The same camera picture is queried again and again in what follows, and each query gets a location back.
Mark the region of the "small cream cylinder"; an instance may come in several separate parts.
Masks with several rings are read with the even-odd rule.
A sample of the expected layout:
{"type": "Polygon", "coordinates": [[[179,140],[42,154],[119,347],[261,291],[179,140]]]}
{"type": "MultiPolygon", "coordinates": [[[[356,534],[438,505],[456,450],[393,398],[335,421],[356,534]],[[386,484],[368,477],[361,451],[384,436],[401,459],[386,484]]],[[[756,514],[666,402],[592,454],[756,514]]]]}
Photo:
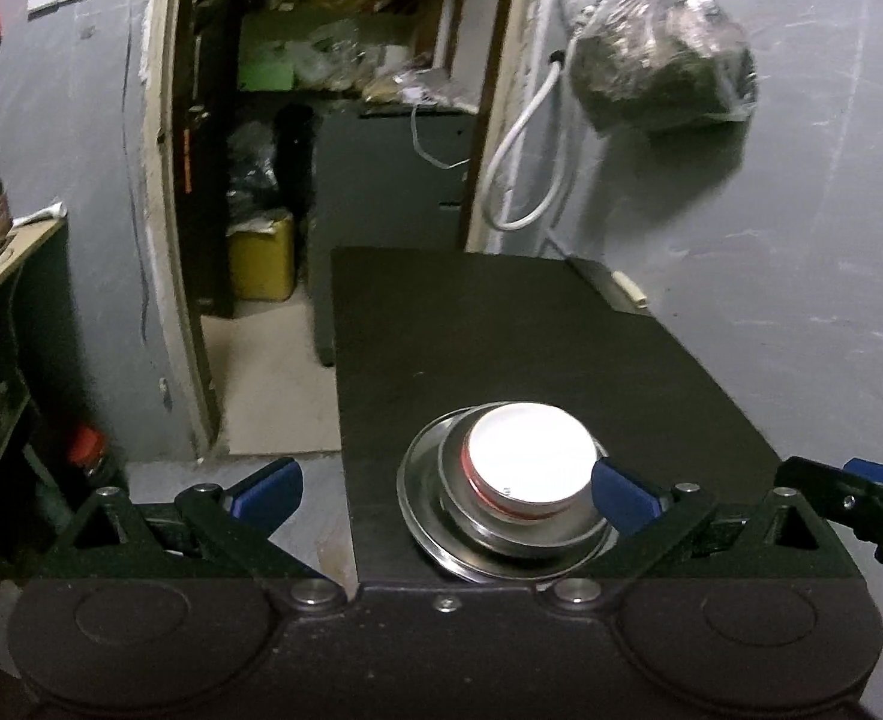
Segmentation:
{"type": "Polygon", "coordinates": [[[627,302],[635,312],[647,312],[647,294],[643,293],[643,289],[640,288],[631,277],[627,277],[624,271],[614,271],[614,273],[612,273],[612,281],[615,286],[619,288],[622,296],[624,296],[625,302],[627,302]]]}

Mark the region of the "red lidded jar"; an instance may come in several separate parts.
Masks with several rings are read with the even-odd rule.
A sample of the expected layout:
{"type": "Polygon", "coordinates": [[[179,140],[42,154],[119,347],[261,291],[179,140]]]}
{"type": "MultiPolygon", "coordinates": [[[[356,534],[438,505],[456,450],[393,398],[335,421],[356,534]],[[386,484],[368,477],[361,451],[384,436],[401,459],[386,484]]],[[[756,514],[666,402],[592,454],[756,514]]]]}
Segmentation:
{"type": "Polygon", "coordinates": [[[100,429],[81,424],[72,437],[67,460],[87,479],[95,479],[105,468],[108,439],[100,429]]]}

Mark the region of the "red and white bowl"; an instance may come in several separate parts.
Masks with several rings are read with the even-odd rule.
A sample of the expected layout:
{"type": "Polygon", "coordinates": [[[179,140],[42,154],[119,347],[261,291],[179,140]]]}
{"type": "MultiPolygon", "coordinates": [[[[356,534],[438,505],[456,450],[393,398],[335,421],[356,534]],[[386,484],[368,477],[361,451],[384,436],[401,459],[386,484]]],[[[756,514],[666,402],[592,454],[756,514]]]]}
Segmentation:
{"type": "Polygon", "coordinates": [[[510,517],[537,520],[570,509],[602,457],[583,422],[558,406],[512,401],[485,408],[461,441],[474,493],[510,517]]]}

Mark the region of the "yellow plastic container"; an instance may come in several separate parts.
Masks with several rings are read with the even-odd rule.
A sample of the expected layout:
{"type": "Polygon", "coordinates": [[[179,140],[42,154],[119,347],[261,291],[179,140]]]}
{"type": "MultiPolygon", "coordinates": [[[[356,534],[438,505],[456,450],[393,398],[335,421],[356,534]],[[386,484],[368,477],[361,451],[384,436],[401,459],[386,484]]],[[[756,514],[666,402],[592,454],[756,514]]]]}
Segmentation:
{"type": "Polygon", "coordinates": [[[297,281],[292,215],[281,211],[227,231],[233,294],[241,301],[284,302],[297,281]]]}

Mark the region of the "green box on shelf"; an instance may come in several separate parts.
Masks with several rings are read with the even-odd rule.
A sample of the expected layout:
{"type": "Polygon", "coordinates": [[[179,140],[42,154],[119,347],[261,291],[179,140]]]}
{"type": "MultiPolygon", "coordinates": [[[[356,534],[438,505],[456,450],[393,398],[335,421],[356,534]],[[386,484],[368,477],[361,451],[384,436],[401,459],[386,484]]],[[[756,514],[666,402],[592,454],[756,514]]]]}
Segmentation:
{"type": "Polygon", "coordinates": [[[287,93],[295,86],[295,70],[284,43],[259,44],[238,59],[238,89],[253,93],[287,93]]]}

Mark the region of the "wooden side shelf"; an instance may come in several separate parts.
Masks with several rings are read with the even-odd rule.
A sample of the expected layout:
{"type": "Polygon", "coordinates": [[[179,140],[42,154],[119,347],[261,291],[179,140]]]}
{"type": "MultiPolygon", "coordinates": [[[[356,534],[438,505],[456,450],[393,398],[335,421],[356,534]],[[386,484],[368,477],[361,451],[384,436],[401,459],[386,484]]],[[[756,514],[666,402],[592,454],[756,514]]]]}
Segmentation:
{"type": "Polygon", "coordinates": [[[61,200],[15,220],[0,250],[0,289],[56,232],[66,226],[67,208],[61,200]]]}

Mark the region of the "hanging plastic bag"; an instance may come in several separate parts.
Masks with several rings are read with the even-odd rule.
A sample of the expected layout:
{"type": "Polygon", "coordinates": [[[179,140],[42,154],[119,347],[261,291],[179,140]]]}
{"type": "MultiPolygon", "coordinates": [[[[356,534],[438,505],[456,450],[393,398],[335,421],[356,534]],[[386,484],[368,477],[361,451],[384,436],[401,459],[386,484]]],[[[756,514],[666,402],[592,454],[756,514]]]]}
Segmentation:
{"type": "Polygon", "coordinates": [[[720,0],[558,0],[565,80],[594,130],[742,124],[759,88],[749,36],[720,0]]]}

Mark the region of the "dark grey cabinet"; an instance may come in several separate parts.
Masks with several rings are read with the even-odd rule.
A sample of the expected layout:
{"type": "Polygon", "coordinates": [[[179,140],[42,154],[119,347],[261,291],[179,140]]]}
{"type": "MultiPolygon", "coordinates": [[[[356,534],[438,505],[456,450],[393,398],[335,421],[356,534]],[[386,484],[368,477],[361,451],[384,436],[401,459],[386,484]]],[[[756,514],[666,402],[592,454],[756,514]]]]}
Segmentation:
{"type": "Polygon", "coordinates": [[[476,115],[451,107],[346,103],[321,112],[307,275],[323,366],[334,364],[332,250],[455,249],[475,126],[476,115]]]}

